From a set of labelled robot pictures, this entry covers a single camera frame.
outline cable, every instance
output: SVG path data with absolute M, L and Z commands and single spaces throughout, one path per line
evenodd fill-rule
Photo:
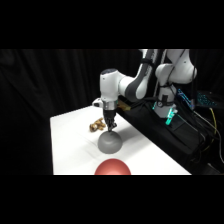
M 198 132 L 198 130 L 196 128 L 194 128 L 191 124 L 189 124 L 184 118 L 182 118 L 179 114 L 177 115 L 181 120 L 183 120 L 186 124 L 188 124 L 191 128 L 193 128 L 196 132 Z
M 196 111 L 194 111 L 194 113 L 195 113 L 198 117 L 200 117 L 202 120 L 204 120 L 205 122 L 207 122 L 211 127 L 213 127 L 213 128 L 217 131 L 217 133 L 218 133 L 218 135 L 219 135 L 219 138 L 220 138 L 220 140 L 219 140 L 219 155 L 220 155 L 220 159 L 221 159 L 222 163 L 224 164 L 224 160 L 223 160 L 223 158 L 222 158 L 222 136 L 221 136 L 221 134 L 219 133 L 219 130 L 218 130 L 217 128 L 215 128 L 209 121 L 207 121 L 205 118 L 203 118 L 200 114 L 198 114 Z
M 196 107 L 196 98 L 197 98 L 197 79 L 198 76 L 195 77 L 195 69 L 196 69 L 196 63 L 197 63 L 197 58 L 198 58 L 198 51 L 196 50 L 195 52 L 195 60 L 194 60 L 194 70 L 193 70 L 193 75 L 192 75 L 192 89 L 191 89 L 191 109 L 194 110 Z
M 214 124 L 215 124 L 215 133 L 214 133 L 214 135 L 216 136 L 216 133 L 217 133 L 217 123 L 216 123 L 216 119 L 215 119 L 215 113 L 214 113 L 214 111 L 213 111 L 213 109 L 212 108 L 209 108 L 210 110 L 211 110 L 211 112 L 212 112 L 212 116 L 213 116 L 213 119 L 214 119 Z M 205 149 L 205 150 L 203 150 L 202 152 L 205 152 L 206 150 L 208 150 L 210 147 L 211 147 L 211 145 L 212 145 L 212 143 L 215 141 L 215 139 L 212 139 L 212 142 L 211 142 L 211 144 Z

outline green light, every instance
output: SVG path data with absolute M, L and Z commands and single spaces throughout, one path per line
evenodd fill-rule
M 173 112 L 173 109 L 171 108 L 170 109 L 170 111 L 169 111 L 169 114 L 168 114 L 168 116 L 167 116 L 167 121 L 166 121 L 166 125 L 170 125 L 170 123 L 171 123 L 171 121 L 172 121 L 172 119 L 173 119 L 173 117 L 174 117 L 174 112 Z
M 168 118 L 167 121 L 166 121 L 166 125 L 170 125 L 172 119 Z
M 152 108 L 153 110 L 155 110 L 155 106 L 156 106 L 156 102 L 155 102 L 155 104 L 154 104 L 154 106 L 153 106 L 153 108 Z

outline wire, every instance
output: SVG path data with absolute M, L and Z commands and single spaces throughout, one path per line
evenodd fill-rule
M 213 111 L 213 109 L 212 108 L 210 108 L 210 110 L 211 110 L 211 112 L 212 112 L 212 116 L 213 116 L 213 119 L 214 119 L 214 124 L 215 124 L 215 136 L 216 136 L 216 133 L 217 133 L 217 123 L 216 123 L 216 119 L 215 119 L 215 113 L 214 113 L 214 111 Z M 215 139 L 212 139 L 212 142 L 211 142 L 211 144 L 205 149 L 205 150 L 203 150 L 202 152 L 205 152 L 206 150 L 208 150 L 210 147 L 211 147 L 211 145 L 212 145 L 212 143 L 215 141 Z
M 218 133 L 218 135 L 219 135 L 219 138 L 220 138 L 220 140 L 219 140 L 219 156 L 220 156 L 220 159 L 221 159 L 222 163 L 224 164 L 224 160 L 223 160 L 223 158 L 222 158 L 222 136 L 221 136 L 221 134 L 219 133 L 219 130 L 218 130 L 217 128 L 215 128 L 209 121 L 207 121 L 205 118 L 203 118 L 200 114 L 198 114 L 196 111 L 194 111 L 194 113 L 195 113 L 198 117 L 200 117 L 202 120 L 204 120 L 205 122 L 207 122 L 211 127 L 213 127 L 213 128 L 217 131 L 217 133 Z
M 198 132 L 198 130 L 196 128 L 194 128 L 191 124 L 189 124 L 184 118 L 182 118 L 179 114 L 177 115 L 181 120 L 183 120 L 186 124 L 188 124 L 191 128 L 193 128 L 196 132 Z

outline brown stuffed toy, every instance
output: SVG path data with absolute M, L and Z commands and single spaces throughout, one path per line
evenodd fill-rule
M 103 118 L 100 118 L 99 120 L 97 120 L 94 124 L 91 124 L 89 126 L 89 129 L 91 132 L 95 132 L 98 129 L 103 131 L 103 129 L 106 127 L 106 125 L 102 122 Z

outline red ball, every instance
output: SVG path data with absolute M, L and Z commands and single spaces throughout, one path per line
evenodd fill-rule
M 99 165 L 95 175 L 131 175 L 131 172 L 124 162 L 118 159 L 109 159 Z

